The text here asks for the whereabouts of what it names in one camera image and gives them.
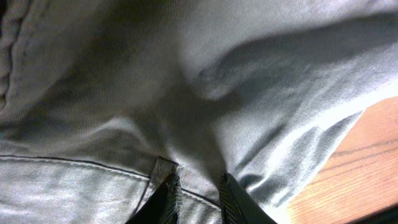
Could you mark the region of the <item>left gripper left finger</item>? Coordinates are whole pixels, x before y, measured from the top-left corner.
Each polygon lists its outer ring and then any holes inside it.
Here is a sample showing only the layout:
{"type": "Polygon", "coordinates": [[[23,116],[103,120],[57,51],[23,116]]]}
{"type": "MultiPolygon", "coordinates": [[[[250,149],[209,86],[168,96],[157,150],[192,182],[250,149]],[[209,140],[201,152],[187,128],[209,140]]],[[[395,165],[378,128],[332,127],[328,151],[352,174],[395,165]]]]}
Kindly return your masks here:
{"type": "Polygon", "coordinates": [[[180,177],[170,174],[126,224],[179,224],[181,206],[180,177]]]}

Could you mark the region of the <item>grey shorts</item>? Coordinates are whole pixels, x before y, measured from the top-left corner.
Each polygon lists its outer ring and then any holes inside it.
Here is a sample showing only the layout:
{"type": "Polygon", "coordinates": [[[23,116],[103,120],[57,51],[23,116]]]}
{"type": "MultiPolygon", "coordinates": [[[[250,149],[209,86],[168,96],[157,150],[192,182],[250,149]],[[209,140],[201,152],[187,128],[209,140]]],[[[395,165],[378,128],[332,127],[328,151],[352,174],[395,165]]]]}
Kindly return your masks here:
{"type": "Polygon", "coordinates": [[[126,223],[177,175],[270,216],[397,95],[396,1],[2,1],[1,222],[126,223]]]}

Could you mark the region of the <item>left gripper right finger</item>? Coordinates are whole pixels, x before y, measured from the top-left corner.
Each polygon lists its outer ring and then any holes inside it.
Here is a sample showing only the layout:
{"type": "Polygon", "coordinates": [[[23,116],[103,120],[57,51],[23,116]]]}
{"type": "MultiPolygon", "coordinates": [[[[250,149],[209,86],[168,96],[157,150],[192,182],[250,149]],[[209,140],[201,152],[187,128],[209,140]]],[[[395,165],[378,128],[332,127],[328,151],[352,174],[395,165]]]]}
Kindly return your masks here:
{"type": "Polygon", "coordinates": [[[221,176],[218,190],[223,224],[277,224],[231,174],[221,176]]]}

